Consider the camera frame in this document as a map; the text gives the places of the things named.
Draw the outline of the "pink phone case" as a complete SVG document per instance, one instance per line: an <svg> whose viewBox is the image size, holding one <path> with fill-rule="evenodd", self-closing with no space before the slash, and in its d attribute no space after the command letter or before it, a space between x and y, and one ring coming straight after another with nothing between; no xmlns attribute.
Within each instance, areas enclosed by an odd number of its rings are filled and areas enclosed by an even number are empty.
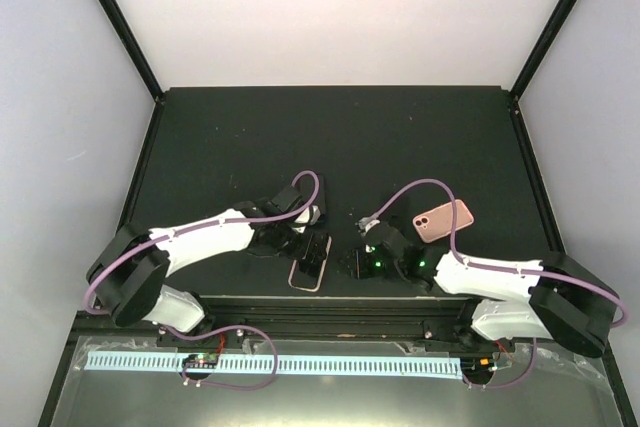
<svg viewBox="0 0 640 427"><path fill-rule="evenodd" d="M447 202L429 211L418 214L412 220L412 226L424 243L433 243L451 234L471 226L474 216L461 199Z"/></svg>

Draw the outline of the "black phone with dual camera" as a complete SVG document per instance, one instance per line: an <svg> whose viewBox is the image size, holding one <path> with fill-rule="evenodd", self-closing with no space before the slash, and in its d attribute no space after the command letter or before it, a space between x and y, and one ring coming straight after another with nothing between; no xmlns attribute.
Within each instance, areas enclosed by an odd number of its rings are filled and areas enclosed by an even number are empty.
<svg viewBox="0 0 640 427"><path fill-rule="evenodd" d="M315 225L323 225L327 220L328 208L326 197L326 183L325 177L322 174L317 174L318 179L318 192L315 196L313 208L313 220Z"/></svg>

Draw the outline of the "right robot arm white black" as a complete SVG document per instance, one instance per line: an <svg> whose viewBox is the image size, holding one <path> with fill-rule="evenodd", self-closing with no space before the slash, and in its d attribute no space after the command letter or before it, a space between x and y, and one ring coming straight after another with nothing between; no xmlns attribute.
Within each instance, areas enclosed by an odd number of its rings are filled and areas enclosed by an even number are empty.
<svg viewBox="0 0 640 427"><path fill-rule="evenodd" d="M508 338L548 339L590 358L606 349L619 298L562 252L541 260L499 261L413 243L372 217L361 219L358 229L363 244L347 257L353 278L386 277L425 293L477 299L469 316L454 326L457 343L467 350Z"/></svg>

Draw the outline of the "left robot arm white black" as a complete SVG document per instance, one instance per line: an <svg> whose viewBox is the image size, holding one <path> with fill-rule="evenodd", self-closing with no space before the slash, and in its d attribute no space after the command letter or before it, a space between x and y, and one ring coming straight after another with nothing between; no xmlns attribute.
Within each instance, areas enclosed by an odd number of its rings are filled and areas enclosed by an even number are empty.
<svg viewBox="0 0 640 427"><path fill-rule="evenodd" d="M208 258L245 252L289 259L292 274L320 284L332 244L318 227L325 214L324 180L305 171L272 198L237 203L207 219L152 229L127 224L88 269L84 307L118 327L164 324L191 345L205 345L213 319L196 294L168 286L167 278Z"/></svg>

